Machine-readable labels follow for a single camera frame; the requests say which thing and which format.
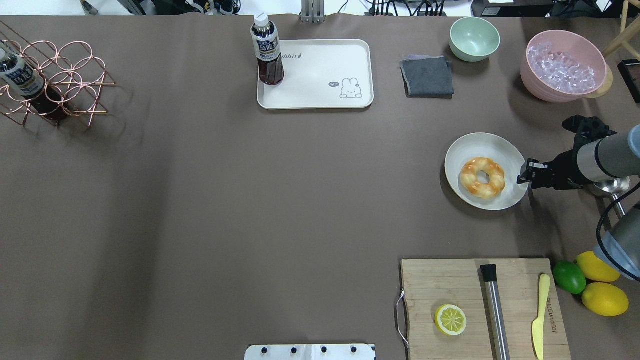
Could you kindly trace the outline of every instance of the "black muddler tip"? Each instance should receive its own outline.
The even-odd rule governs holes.
[[[480,265],[480,271],[482,271],[482,278],[485,282],[497,282],[498,275],[495,273],[495,265]]]

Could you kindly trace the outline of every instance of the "green lime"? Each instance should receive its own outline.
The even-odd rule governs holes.
[[[578,265],[568,261],[558,261],[553,272],[556,284],[572,294],[581,294],[587,286],[587,279]]]

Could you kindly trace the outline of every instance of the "lemon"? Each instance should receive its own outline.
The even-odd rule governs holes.
[[[436,327],[447,335],[460,335],[467,328],[465,312],[458,306],[446,304],[436,310]]]
[[[582,293],[582,303],[587,309],[602,316],[618,316],[629,308],[627,294],[606,282],[587,285]]]
[[[620,273],[598,259],[593,251],[583,252],[575,258],[575,264],[584,273],[587,279],[602,282],[614,282],[620,277]]]

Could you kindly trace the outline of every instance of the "white tray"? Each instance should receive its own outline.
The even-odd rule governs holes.
[[[375,344],[252,345],[244,360],[376,360]]]
[[[362,40],[280,41],[284,80],[258,79],[265,109],[366,108],[373,102],[369,45]]]

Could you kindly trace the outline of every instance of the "wooden cutting board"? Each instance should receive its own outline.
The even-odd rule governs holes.
[[[404,259],[401,262],[407,312],[409,360],[496,359],[480,265],[495,264],[509,354],[535,360],[531,323],[538,315],[538,278],[551,276],[548,259]],[[467,328],[458,336],[440,332],[435,311],[462,308]],[[556,285],[551,282],[544,330],[545,360],[571,359]]]

